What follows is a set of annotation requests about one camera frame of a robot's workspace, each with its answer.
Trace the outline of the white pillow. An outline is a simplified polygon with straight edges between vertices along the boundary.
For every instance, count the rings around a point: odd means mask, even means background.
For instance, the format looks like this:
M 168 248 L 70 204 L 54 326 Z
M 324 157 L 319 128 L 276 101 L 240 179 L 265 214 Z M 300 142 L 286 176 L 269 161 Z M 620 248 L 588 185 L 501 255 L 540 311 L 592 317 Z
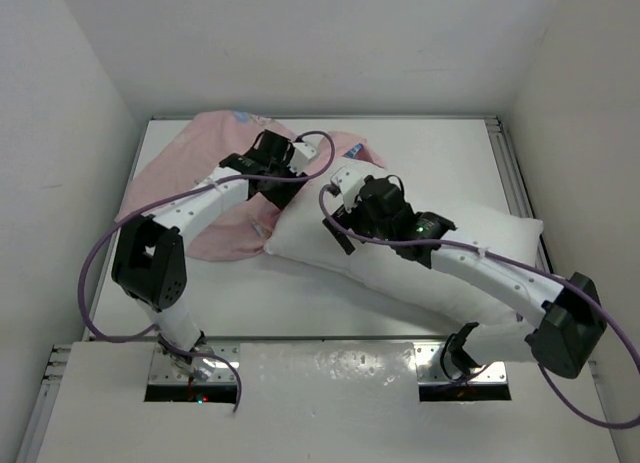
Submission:
M 318 195 L 322 185 L 338 170 L 355 170 L 363 176 L 385 178 L 390 172 L 372 163 L 338 158 L 323 176 L 307 183 L 281 213 L 265 251 L 343 274 L 396 300 L 415 304 L 461 324 L 509 323 L 514 311 L 453 276 L 428 270 L 400 258 L 391 248 L 356 244 L 348 255 L 322 224 Z M 465 200 L 425 198 L 412 189 L 406 199 L 416 211 L 432 211 L 453 221 L 467 236 L 478 238 L 489 250 L 534 265 L 544 224 L 520 218 Z

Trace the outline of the pink princess pillowcase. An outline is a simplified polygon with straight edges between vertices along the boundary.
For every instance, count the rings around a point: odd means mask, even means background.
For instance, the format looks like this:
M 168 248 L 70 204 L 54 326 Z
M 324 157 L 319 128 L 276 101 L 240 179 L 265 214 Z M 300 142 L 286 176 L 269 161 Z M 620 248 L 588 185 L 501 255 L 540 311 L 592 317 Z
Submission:
M 191 120 L 152 120 L 116 219 L 147 215 L 164 228 L 177 228 L 186 255 L 201 261 L 239 261 L 262 253 L 282 211 L 261 194 L 251 196 L 251 181 L 219 164 L 245 154 L 266 130 L 289 141 L 302 137 L 316 147 L 317 157 L 304 170 L 315 181 L 328 174 L 330 159 L 349 151 L 361 161 L 383 164 L 364 137 L 330 128 L 324 119 L 226 110 Z

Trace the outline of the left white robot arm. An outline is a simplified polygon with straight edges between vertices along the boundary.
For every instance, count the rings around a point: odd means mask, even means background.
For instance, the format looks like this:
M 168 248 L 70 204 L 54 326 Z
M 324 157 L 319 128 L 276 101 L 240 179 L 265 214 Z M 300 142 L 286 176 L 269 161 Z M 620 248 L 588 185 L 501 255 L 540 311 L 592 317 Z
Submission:
M 312 143 L 265 130 L 245 153 L 222 159 L 196 185 L 198 194 L 121 227 L 112 280 L 144 308 L 165 351 L 183 372 L 207 371 L 202 357 L 190 355 L 204 349 L 205 338 L 182 298 L 186 247 L 220 216 L 257 194 L 285 208 L 308 180 L 304 170 L 318 156 Z

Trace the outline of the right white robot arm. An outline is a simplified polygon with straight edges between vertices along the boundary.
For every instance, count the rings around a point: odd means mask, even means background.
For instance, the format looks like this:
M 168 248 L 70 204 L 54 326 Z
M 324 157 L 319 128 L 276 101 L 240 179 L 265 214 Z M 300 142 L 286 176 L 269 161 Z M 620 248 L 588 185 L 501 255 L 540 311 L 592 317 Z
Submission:
M 346 254 L 355 242 L 391 248 L 400 258 L 452 276 L 513 310 L 515 322 L 489 326 L 472 321 L 451 334 L 441 351 L 448 376 L 469 377 L 495 361 L 532 361 L 575 379 L 604 334 L 595 283 L 581 273 L 569 279 L 546 274 L 494 254 L 451 220 L 417 212 L 404 188 L 388 178 L 337 174 L 319 195 L 341 203 L 324 213 L 324 226 Z

